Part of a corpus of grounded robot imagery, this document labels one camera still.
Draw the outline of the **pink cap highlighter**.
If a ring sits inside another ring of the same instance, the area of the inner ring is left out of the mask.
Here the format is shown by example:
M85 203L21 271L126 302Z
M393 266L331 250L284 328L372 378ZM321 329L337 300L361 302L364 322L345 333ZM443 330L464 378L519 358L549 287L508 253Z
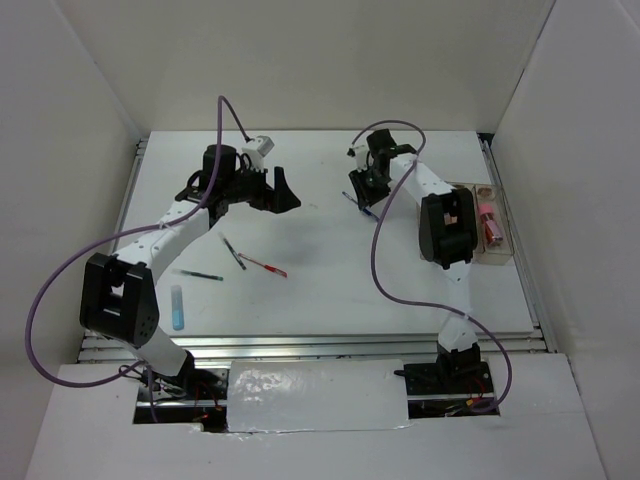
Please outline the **pink cap highlighter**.
M488 248L501 247L504 243L504 233L496 219L492 205L481 203L478 212L486 246Z

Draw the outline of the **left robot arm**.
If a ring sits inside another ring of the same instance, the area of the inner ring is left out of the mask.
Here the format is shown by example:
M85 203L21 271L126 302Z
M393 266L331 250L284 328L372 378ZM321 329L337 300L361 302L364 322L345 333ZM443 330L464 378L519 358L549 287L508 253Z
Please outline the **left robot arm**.
M237 203L281 214L301 205L284 170L267 181L265 157L274 147L267 136L247 141L240 150L210 145L200 170L188 179L149 232L112 255L96 253L86 262L80 305L81 325L123 344L149 365L163 389L176 399L189 397L217 378L196 368L193 355L160 327L156 284L165 270L195 240Z

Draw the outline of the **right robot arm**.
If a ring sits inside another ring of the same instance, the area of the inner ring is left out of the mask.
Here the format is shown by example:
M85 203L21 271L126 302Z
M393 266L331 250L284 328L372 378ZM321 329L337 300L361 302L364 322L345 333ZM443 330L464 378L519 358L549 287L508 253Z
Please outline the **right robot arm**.
M436 379L448 392L460 391L481 369L476 332L487 329L470 316L469 273L478 233L472 192L456 188L441 179L419 160L427 138L414 148L399 144L388 129L366 136L363 145L351 144L347 155L355 160L349 180L361 211L383 201L382 213L374 231L370 267L374 284L386 298L407 306L445 311L447 318L437 338ZM391 202L405 190L419 209L418 246L421 257L440 269L449 282L449 295L461 301L459 307L437 302L403 300L387 292L376 270L376 251L383 220Z

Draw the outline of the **dark teal pen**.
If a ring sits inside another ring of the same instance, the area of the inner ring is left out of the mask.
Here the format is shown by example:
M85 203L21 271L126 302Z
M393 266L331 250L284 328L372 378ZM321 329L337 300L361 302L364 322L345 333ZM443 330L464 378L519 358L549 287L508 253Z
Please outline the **dark teal pen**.
M242 260L241 256L238 254L238 252L234 249L234 247L231 245L231 243L229 242L229 240L226 238L226 236L219 232L219 237L222 241L222 243L225 245L225 247L229 250L229 252L231 253L231 255L233 256L234 260L236 261L236 263L239 265L239 267L243 270L246 271L247 267L244 263L244 261Z

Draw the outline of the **red gel pen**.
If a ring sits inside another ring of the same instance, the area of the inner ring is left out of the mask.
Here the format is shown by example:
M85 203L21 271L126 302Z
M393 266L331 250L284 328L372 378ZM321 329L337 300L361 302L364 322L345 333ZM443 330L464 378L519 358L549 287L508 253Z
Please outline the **red gel pen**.
M288 278L287 272L285 272L284 270L281 270L281 269L279 269L279 268L277 268L275 266L260 262L260 261L254 259L254 258L251 258L251 257L247 256L244 253L238 253L238 256L241 259L246 260L246 261L248 261L248 262L250 262L252 264L255 264L255 265L257 265L257 266L259 266L259 267L261 267L261 268L263 268L263 269L265 269L265 270L267 270L267 271L269 271L269 272L271 272L273 274L279 275L279 276L281 276L283 278Z

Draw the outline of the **green gel pen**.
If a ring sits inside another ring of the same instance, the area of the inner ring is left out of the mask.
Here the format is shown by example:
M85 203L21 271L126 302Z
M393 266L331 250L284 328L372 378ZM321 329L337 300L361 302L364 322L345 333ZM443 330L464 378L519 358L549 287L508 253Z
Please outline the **green gel pen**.
M222 276L207 274L207 273L202 273L197 271L191 271L191 270L185 270L185 269L173 269L172 273L177 275L182 275L182 276L193 277L193 278L211 280L211 281L219 281L219 282L224 281L224 277Z

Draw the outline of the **clear container middle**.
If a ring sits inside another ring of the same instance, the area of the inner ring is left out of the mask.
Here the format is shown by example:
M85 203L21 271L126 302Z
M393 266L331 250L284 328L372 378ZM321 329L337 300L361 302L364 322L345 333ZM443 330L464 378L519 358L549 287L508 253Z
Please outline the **clear container middle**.
M476 192L473 185L458 184L445 203L443 253L451 265L470 263L479 245Z

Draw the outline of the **blue cap highlighter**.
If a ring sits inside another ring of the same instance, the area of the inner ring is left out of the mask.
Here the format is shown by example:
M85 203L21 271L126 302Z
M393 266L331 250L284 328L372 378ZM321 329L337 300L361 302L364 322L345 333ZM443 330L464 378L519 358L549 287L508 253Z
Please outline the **blue cap highlighter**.
M173 285L171 292L171 322L174 331L182 331L185 328L183 291L180 285Z

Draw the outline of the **aluminium frame rail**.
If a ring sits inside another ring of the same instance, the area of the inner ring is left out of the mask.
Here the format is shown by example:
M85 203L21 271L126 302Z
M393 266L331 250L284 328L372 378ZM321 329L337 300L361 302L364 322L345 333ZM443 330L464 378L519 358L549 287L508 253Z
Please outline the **aluminium frame rail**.
M393 336L294 336L294 337L177 337L174 341L189 350L196 360L227 359L319 359L381 356L425 356L436 354L434 335ZM524 337L500 340L508 352L548 351L542 332L534 329ZM87 334L77 361L80 363L126 362L132 354L115 341Z

